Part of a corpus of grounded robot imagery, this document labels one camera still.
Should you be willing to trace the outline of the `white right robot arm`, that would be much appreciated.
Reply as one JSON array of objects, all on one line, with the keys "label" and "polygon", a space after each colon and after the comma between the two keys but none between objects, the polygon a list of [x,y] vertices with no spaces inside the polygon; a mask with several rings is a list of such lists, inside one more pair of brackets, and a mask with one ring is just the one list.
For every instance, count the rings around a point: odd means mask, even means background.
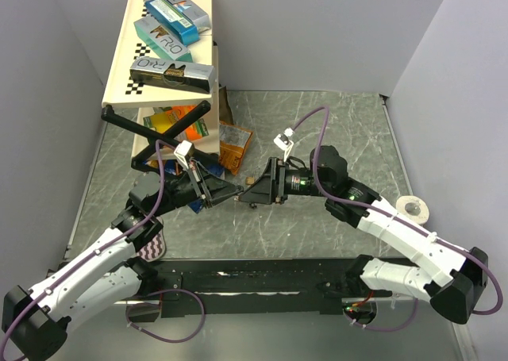
[{"label": "white right robot arm", "polygon": [[385,198],[348,175],[347,161],[333,146],[320,148],[308,167],[291,168],[271,157],[264,173],[239,196],[250,205],[282,204],[291,195],[322,197],[337,220],[389,244],[411,264],[359,255],[344,273],[352,296],[377,290],[428,302],[442,317],[464,325],[487,285],[488,257],[479,248],[452,248],[398,213]]}]

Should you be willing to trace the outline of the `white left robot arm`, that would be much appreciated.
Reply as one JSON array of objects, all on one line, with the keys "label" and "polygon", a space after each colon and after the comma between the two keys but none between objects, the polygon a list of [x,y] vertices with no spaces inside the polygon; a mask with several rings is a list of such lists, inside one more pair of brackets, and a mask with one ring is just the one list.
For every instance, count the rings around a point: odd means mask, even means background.
[{"label": "white left robot arm", "polygon": [[29,289],[15,286],[6,294],[4,340],[12,341],[23,359],[47,360],[71,330],[108,305],[133,295],[150,298],[156,272],[137,253],[163,228],[159,216],[196,201],[213,207],[242,190],[195,161],[180,175],[140,176],[126,207],[92,245]]}]

